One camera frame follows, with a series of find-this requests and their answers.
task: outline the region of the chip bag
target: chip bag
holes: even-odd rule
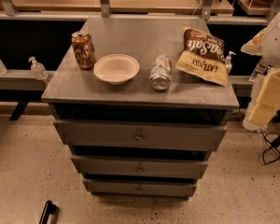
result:
[[[186,28],[184,51],[175,68],[204,80],[227,86],[224,41],[206,32]]]

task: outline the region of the concrete floor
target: concrete floor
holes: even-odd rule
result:
[[[49,223],[280,223],[280,161],[261,163],[263,138],[242,128],[243,111],[228,122],[198,189],[185,201],[92,196],[48,107],[31,104],[9,121],[13,108],[0,103],[0,224],[38,223],[47,200],[59,208]],[[280,133],[280,123],[271,122],[268,132]]]

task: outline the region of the can lid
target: can lid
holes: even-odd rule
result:
[[[164,91],[170,85],[170,79],[166,77],[154,77],[151,79],[152,87],[157,91]]]
[[[88,35],[88,32],[84,31],[84,30],[81,30],[81,31],[77,31],[77,32],[74,32],[72,33],[72,37],[73,38],[79,38],[79,37],[84,37]]]

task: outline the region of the power adapter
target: power adapter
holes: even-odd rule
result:
[[[280,135],[272,140],[271,146],[274,148],[278,148],[280,146]]]

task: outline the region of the brown can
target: brown can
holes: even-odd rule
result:
[[[93,54],[95,50],[88,32],[81,30],[72,33],[72,46],[80,68],[84,70],[93,68],[96,63]]]

